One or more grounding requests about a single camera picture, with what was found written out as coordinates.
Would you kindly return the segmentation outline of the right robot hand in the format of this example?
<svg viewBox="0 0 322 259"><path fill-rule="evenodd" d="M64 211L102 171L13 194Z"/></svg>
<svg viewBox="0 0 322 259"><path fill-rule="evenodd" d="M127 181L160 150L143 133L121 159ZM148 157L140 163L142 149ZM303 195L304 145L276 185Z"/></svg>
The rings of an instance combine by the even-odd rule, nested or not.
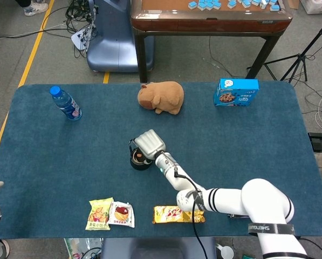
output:
<svg viewBox="0 0 322 259"><path fill-rule="evenodd" d="M140 134L133 139L133 142L142 153L143 163L146 165L165 157L166 144L153 129Z"/></svg>

